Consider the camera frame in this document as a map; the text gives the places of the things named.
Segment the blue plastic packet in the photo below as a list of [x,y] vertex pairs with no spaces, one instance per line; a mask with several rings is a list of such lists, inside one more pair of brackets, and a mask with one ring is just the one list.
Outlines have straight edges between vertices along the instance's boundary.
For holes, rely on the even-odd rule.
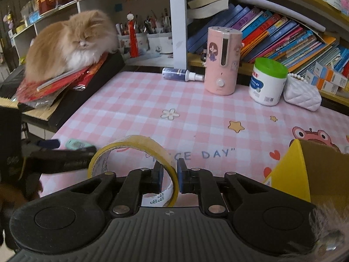
[[87,147],[91,147],[91,146],[92,146],[92,144],[90,144],[86,141],[77,140],[74,138],[67,140],[67,142],[65,143],[65,147],[68,150],[79,150],[79,149],[87,148]]

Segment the red paper stack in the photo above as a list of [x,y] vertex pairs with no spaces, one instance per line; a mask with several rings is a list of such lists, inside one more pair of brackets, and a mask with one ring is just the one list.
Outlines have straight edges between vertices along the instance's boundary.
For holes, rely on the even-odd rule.
[[45,82],[29,82],[25,78],[19,85],[14,100],[33,109],[49,108],[68,89],[84,91],[107,57],[108,53],[104,53],[97,63],[89,67],[63,73]]

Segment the pink checked tablecloth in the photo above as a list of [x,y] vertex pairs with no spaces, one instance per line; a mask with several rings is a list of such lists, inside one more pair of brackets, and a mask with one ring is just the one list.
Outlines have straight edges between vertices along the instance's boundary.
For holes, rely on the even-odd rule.
[[[227,97],[213,95],[199,82],[176,82],[157,73],[121,72],[87,100],[59,129],[70,139],[102,148],[127,135],[150,137],[189,167],[216,176],[234,171],[259,182],[277,166],[295,139],[321,143],[305,152],[319,174],[325,200],[348,205],[348,116],[321,107],[315,112],[280,101],[266,107],[252,100],[248,87]],[[315,164],[325,164],[315,170]]]

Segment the orange white fluffy cat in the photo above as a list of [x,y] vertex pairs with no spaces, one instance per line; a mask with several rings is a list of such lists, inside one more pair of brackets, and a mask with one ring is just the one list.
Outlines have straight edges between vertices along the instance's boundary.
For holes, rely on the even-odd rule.
[[33,40],[26,55],[25,79],[43,82],[97,63],[118,48],[116,26],[100,10],[83,11],[55,22]]

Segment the small spray bottle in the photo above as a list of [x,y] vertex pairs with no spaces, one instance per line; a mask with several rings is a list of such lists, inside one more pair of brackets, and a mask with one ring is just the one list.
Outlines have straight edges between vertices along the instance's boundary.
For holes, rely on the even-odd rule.
[[172,81],[183,81],[183,82],[188,82],[188,81],[203,82],[204,81],[204,75],[190,72],[186,69],[175,69],[175,68],[164,67],[162,70],[162,76],[164,79],[172,80]]

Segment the yellow cardboard box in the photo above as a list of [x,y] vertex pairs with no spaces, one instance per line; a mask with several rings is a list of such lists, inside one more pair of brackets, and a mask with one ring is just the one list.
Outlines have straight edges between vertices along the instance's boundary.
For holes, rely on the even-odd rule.
[[314,205],[348,212],[348,154],[313,141],[294,140],[264,184]]

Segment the white jar green lid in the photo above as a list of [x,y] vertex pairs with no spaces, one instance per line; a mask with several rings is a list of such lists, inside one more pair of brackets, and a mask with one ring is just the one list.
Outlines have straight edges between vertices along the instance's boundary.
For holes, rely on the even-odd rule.
[[283,64],[258,57],[254,62],[249,85],[249,95],[257,103],[265,106],[278,104],[287,80],[288,69]]

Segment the white quilted pouch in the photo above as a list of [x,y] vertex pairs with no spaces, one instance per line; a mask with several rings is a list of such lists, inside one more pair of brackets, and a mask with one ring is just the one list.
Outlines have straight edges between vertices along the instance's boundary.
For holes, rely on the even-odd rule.
[[287,75],[283,98],[289,104],[312,112],[316,111],[322,102],[317,87],[307,83],[303,77],[295,76],[292,73]]

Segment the white pen holder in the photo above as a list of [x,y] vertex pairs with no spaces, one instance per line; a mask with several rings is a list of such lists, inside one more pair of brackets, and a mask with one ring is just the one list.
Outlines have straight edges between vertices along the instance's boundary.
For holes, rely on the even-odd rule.
[[[130,36],[118,35],[119,48],[124,54],[130,54],[131,56],[131,41]],[[136,34],[137,47],[139,50],[139,56],[146,53],[160,53],[160,54],[172,54],[173,53],[173,40],[171,33],[158,33],[158,34]]]

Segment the pink humidifier cylinder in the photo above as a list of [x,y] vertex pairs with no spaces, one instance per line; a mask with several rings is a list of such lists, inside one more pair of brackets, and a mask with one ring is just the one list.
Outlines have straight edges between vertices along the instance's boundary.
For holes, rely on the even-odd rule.
[[235,91],[242,32],[227,27],[209,27],[205,62],[204,87],[215,95],[231,95]]

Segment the row of colourful books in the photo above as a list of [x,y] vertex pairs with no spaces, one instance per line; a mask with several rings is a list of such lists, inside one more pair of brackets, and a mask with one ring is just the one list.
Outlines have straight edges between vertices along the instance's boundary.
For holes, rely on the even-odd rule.
[[240,59],[253,63],[259,57],[280,61],[287,68],[298,67],[309,56],[334,42],[299,21],[257,7],[229,3],[214,14],[188,39],[188,52],[215,58],[217,46],[208,42],[210,27],[225,27],[242,34]]

